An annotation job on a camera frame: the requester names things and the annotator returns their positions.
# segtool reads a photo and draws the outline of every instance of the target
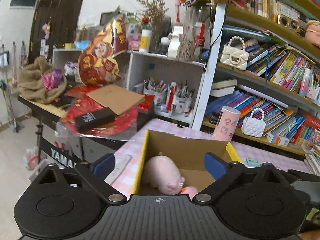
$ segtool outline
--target white shelf post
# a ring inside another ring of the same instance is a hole
[[[212,42],[214,42],[216,39],[217,40],[211,48],[211,53],[208,59],[208,65],[207,65],[207,69],[204,76],[203,86],[201,91],[198,92],[200,93],[200,98],[199,98],[198,106],[196,108],[196,115],[192,124],[192,129],[195,129],[195,130],[200,130],[203,117],[204,117],[204,111],[207,107],[210,90],[213,82],[213,77],[217,67],[219,47],[220,47],[221,36],[222,36],[222,32],[220,33],[220,31],[223,27],[225,10],[226,10],[226,4],[217,4],[216,15],[214,18],[213,32],[211,37]]]

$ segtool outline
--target sunflower decoration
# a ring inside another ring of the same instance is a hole
[[[208,3],[210,3],[211,0],[181,0],[181,4],[183,4],[183,6],[195,6],[195,7],[202,7],[202,6],[206,6]]]

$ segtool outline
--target brown notebook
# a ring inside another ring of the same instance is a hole
[[[109,107],[115,114],[121,115],[144,100],[144,95],[137,94],[116,85],[108,85],[87,94],[104,107]]]

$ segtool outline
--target floor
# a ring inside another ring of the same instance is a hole
[[[13,208],[19,196],[30,185],[28,171],[23,166],[23,156],[27,148],[36,145],[36,124],[31,117],[25,121],[19,133],[7,129],[0,133],[0,240],[15,240],[21,237],[13,217]],[[44,137],[53,139],[54,131],[44,128]]]

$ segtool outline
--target pearl handle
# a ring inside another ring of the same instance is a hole
[[[260,111],[260,112],[262,113],[261,121],[263,121],[263,118],[264,118],[264,111],[263,111],[261,108],[253,109],[253,111],[252,111],[252,112],[251,112],[251,114],[250,114],[250,118],[252,118],[252,117],[253,117],[254,112],[258,112],[258,111]]]
[[[231,43],[234,41],[234,40],[239,40],[241,41],[242,43],[242,49],[245,50],[245,44],[244,44],[244,40],[242,38],[240,38],[239,36],[234,36],[232,37],[229,42],[228,42],[228,46],[231,47]]]

